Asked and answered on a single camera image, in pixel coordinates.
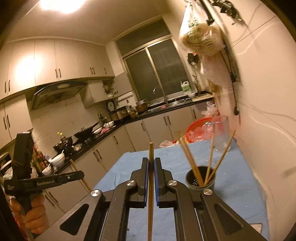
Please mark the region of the left hand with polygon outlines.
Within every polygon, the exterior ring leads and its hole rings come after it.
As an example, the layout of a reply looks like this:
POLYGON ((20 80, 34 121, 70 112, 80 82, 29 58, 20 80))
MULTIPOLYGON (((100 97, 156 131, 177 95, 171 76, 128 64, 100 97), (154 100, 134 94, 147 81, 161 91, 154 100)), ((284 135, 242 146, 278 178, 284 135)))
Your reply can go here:
POLYGON ((44 195, 40 193, 31 201, 32 209, 26 215, 22 215, 21 204, 15 198, 10 200, 10 208, 20 229, 26 228, 31 233, 40 235, 49 228, 44 201, 44 195))

